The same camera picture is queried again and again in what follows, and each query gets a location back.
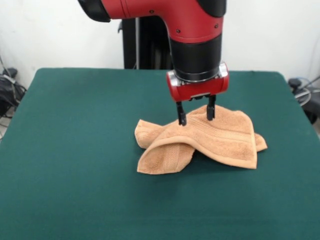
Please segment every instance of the power cord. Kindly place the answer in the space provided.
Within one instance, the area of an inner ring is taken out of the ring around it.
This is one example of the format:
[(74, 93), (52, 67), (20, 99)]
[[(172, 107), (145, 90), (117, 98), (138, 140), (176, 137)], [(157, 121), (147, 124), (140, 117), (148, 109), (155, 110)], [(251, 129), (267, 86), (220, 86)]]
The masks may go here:
[(314, 80), (308, 82), (307, 84), (305, 84), (304, 86), (301, 87), (301, 89), (304, 89), (312, 84), (314, 84), (316, 81), (320, 80), (320, 76), (317, 76)]
[(297, 76), (296, 78), (299, 79), (299, 80), (304, 80), (304, 81), (307, 81), (308, 83), (311, 83), (311, 81), (310, 81), (308, 78), (301, 77), (301, 76)]
[[(13, 108), (15, 111), (19, 106), (22, 98), (27, 92), (27, 89), (20, 85), (15, 77), (18, 71), (15, 68), (6, 68), (0, 55), (0, 64), (3, 68), (2, 74), (0, 74), (0, 119), (8, 118), (7, 112)], [(8, 128), (7, 125), (0, 123), (0, 126)], [(4, 134), (0, 131), (0, 142), (2, 141)]]
[(304, 88), (303, 90), (304, 90), (304, 92), (301, 92), (301, 93), (294, 96), (295, 99), (297, 99), (297, 100), (299, 100), (302, 97), (307, 96), (307, 99), (300, 103), (301, 107), (306, 105), (311, 100), (312, 94), (320, 93), (320, 89), (315, 89), (315, 90), (310, 91), (309, 89)]

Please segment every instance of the towel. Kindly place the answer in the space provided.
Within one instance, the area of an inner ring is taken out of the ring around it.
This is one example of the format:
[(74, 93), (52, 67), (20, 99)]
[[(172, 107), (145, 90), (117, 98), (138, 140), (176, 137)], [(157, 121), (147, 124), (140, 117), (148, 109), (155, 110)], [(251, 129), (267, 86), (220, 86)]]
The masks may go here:
[(138, 122), (134, 135), (138, 145), (146, 149), (138, 162), (139, 173), (180, 172), (190, 163), (195, 150), (226, 165), (256, 169), (257, 152), (268, 148), (242, 111), (217, 105), (215, 119), (208, 121), (205, 105), (188, 113), (187, 120), (186, 126), (180, 126), (178, 120), (165, 126)]

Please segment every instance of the cable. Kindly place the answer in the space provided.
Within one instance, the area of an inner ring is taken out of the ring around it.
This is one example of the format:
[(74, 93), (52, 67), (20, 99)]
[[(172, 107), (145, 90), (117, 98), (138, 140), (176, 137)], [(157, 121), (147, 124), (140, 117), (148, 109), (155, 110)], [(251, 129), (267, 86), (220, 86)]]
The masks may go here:
[(296, 78), (297, 78), (297, 79), (300, 79), (300, 80), (305, 80), (305, 81), (307, 81), (308, 83), (311, 83), (311, 81), (310, 81), (308, 78), (301, 77), (301, 76), (297, 76)]
[(12, 101), (10, 101), (7, 97), (4, 95), (0, 95), (0, 98), (3, 98), (5, 101), (7, 101), (12, 107), (17, 108), (18, 106), (13, 104)]
[(299, 93), (299, 94), (295, 95), (296, 99), (299, 99), (299, 98), (304, 97), (304, 96), (309, 95), (309, 94), (320, 93), (320, 89), (316, 89), (316, 90), (313, 90), (313, 91), (310, 91), (310, 90), (308, 90), (306, 88), (304, 88), (304, 89), (306, 90), (306, 92), (302, 92), (302, 93)]
[(316, 81), (320, 80), (320, 76), (317, 76), (314, 80), (312, 80), (311, 82), (307, 83), (306, 85), (302, 86), (301, 89), (304, 89), (310, 85), (312, 85), (313, 83), (315, 83)]
[(7, 76), (7, 75), (1, 75), (2, 78), (7, 79), (10, 83), (15, 84), (16, 80), (14, 80), (12, 77)]
[(303, 107), (304, 105), (306, 105), (306, 104), (311, 100), (312, 94), (314, 94), (314, 93), (320, 93), (320, 89), (316, 89), (316, 90), (313, 90), (313, 91), (310, 91), (310, 90), (307, 89), (307, 88), (303, 88), (303, 89), (305, 90), (305, 92), (299, 93), (299, 94), (297, 94), (296, 96), (294, 96), (295, 99), (299, 99), (299, 98), (302, 98), (302, 97), (308, 95), (307, 99), (300, 103), (300, 106), (301, 106), (301, 107)]
[(26, 93), (28, 90), (24, 87), (24, 86), (22, 86), (22, 85), (20, 85), (19, 83), (15, 83), (17, 86), (19, 86), (20, 88), (22, 88), (23, 89), (23, 91), (24, 91), (24, 93)]

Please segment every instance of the white wall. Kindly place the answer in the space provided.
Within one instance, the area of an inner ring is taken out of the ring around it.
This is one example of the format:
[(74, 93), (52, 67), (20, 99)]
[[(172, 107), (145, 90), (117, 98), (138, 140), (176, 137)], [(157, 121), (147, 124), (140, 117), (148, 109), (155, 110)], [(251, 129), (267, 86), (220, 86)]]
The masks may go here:
[(42, 67), (124, 67), (119, 20), (95, 22), (78, 0), (0, 1), (1, 56), (23, 84)]
[[(42, 67), (123, 68), (119, 22), (90, 20), (77, 0), (1, 0), (1, 55), (27, 86)], [(314, 78), (320, 0), (228, 0), (222, 55), (230, 70)]]

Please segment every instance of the black cable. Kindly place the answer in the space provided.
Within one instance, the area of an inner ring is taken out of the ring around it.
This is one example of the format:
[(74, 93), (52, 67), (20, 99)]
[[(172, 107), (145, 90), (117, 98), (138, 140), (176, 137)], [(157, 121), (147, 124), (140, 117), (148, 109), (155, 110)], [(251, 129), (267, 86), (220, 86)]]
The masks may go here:
[(18, 98), (21, 100), (23, 98), (23, 96), (25, 95), (27, 90), (23, 86), (19, 85), (18, 83), (13, 84), (13, 86), (14, 86), (14, 89), (16, 90), (16, 92), (19, 95)]
[(10, 108), (12, 108), (11, 106), (6, 108), (5, 113), (3, 113), (2, 115), (0, 115), (0, 119), (2, 118), (6, 118), (6, 119), (12, 119), (12, 116), (7, 116), (7, 112), (10, 110)]
[(316, 81), (320, 80), (320, 76), (317, 76), (314, 80), (312, 80), (311, 82), (307, 83), (306, 85), (300, 87), (300, 89), (304, 89), (310, 85), (312, 85), (313, 83), (315, 83)]
[(7, 101), (7, 103), (9, 103), (12, 107), (17, 108), (18, 106), (13, 104), (12, 101), (10, 101), (7, 97), (5, 97), (4, 95), (0, 95), (0, 98), (4, 99), (5, 101)]
[(23, 91), (24, 91), (24, 93), (26, 93), (27, 92), (27, 89), (24, 87), (24, 86), (22, 86), (22, 85), (20, 85), (19, 83), (16, 83), (20, 88), (22, 88), (23, 89)]

